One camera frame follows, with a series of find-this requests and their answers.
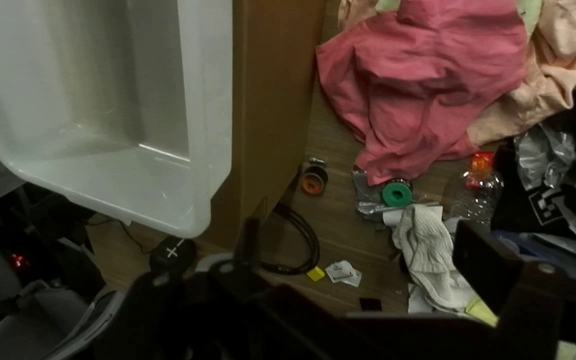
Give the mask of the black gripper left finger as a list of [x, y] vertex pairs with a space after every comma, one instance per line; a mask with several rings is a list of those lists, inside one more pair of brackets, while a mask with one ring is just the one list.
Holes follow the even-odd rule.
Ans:
[[269, 284], [249, 267], [140, 275], [85, 360], [282, 360], [282, 338], [247, 306]]

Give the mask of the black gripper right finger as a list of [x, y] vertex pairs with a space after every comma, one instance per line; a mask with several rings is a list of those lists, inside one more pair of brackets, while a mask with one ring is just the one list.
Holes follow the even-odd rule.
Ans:
[[497, 315], [347, 315], [382, 360], [554, 360], [576, 346], [576, 278], [545, 259], [528, 259], [489, 230], [462, 221], [455, 267]]

